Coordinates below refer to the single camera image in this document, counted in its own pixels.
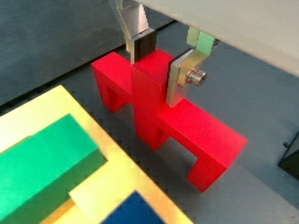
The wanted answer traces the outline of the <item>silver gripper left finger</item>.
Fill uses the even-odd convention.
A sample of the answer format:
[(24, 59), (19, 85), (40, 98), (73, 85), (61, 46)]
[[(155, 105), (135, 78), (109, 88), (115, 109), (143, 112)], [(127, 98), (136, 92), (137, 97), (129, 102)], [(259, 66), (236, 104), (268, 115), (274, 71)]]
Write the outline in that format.
[(124, 33), (125, 50), (131, 63), (155, 51), (156, 31), (149, 27), (145, 8), (135, 0), (108, 0), (120, 29)]

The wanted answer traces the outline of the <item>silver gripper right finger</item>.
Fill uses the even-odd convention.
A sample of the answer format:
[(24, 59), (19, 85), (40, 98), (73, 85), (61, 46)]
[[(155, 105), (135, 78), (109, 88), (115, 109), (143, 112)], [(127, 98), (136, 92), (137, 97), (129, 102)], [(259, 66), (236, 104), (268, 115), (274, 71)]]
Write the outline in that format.
[(170, 62), (166, 103), (175, 107), (187, 95), (187, 85), (200, 86), (207, 73), (200, 69), (202, 62), (210, 57), (215, 38), (203, 31), (190, 28), (187, 44), (191, 46)]

